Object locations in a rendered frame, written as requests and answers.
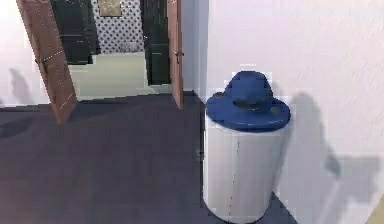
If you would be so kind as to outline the white bin with blue lid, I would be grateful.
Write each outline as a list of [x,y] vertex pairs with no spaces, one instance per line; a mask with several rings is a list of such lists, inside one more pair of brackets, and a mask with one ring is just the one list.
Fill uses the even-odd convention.
[[207,99],[202,193],[219,220],[253,224],[264,216],[290,120],[261,72],[240,71]]

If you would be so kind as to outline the brown wooden room door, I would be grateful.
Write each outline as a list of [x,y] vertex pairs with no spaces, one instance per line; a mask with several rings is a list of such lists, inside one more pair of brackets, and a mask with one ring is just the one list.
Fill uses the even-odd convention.
[[77,104],[77,96],[50,0],[16,0],[50,105],[58,124],[65,123]]
[[181,0],[167,0],[169,60],[172,96],[179,109],[183,108],[182,59],[176,63],[174,51],[182,52]]

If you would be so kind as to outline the gold framed wall picture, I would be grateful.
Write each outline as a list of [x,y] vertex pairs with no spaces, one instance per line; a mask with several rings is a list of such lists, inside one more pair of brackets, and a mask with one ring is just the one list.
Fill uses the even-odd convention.
[[119,17],[122,15],[120,0],[98,0],[101,16]]

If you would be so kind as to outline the black cupboard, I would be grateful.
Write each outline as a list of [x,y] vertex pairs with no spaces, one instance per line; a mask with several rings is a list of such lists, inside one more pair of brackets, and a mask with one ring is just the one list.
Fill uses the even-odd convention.
[[51,0],[69,65],[93,63],[100,52],[91,0]]
[[167,0],[140,0],[149,85],[170,84]]

